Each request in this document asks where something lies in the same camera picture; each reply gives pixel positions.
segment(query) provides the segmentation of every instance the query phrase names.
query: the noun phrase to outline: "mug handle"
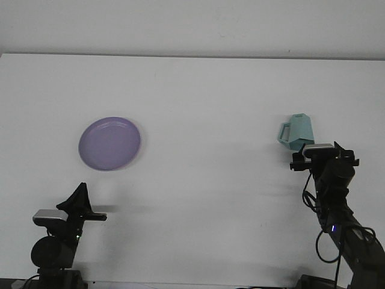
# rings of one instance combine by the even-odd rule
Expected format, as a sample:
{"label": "mug handle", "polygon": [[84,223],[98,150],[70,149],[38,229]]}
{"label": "mug handle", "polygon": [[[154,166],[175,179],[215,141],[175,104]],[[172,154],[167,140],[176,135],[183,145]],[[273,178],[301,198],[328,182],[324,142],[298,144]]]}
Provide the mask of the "mug handle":
{"label": "mug handle", "polygon": [[281,130],[279,132],[278,141],[280,143],[283,143],[284,145],[288,145],[289,144],[289,142],[287,140],[282,139],[282,137],[283,137],[283,133],[285,131],[285,128],[289,128],[290,129],[290,124],[291,124],[290,122],[284,122],[282,124]]}

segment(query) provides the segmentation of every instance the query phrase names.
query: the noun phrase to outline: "white wall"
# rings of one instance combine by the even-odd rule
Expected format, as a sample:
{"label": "white wall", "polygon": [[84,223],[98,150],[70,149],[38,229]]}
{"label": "white wall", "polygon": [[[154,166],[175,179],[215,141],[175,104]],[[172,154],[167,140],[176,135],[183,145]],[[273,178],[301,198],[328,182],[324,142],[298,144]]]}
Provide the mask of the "white wall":
{"label": "white wall", "polygon": [[385,58],[385,1],[0,1],[0,53]]}

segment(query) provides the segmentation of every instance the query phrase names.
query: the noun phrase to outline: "plate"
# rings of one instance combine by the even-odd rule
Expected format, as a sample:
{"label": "plate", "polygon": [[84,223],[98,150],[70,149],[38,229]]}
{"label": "plate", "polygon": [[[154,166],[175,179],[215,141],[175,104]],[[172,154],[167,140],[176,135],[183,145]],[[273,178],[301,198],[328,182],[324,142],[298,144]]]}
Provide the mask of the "plate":
{"label": "plate", "polygon": [[139,147],[140,133],[132,122],[122,117],[106,117],[83,132],[79,154],[93,169],[116,170],[129,164]]}

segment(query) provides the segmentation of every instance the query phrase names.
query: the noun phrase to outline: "purple plate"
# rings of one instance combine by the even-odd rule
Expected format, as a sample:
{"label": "purple plate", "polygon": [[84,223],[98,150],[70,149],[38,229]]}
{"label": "purple plate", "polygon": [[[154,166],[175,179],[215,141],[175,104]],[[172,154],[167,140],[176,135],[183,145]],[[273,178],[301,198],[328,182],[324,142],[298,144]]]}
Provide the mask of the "purple plate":
{"label": "purple plate", "polygon": [[79,141],[79,154],[96,170],[116,170],[132,161],[140,147],[137,127],[122,117],[106,117],[90,125]]}

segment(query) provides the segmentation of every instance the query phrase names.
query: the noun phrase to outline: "teal mug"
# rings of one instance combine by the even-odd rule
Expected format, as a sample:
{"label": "teal mug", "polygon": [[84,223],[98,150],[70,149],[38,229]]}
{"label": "teal mug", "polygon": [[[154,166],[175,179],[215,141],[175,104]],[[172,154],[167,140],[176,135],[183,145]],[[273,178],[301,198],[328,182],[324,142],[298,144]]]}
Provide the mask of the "teal mug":
{"label": "teal mug", "polygon": [[314,144],[310,117],[304,113],[293,114],[289,122],[282,124],[278,141],[293,151],[299,151],[304,143]]}

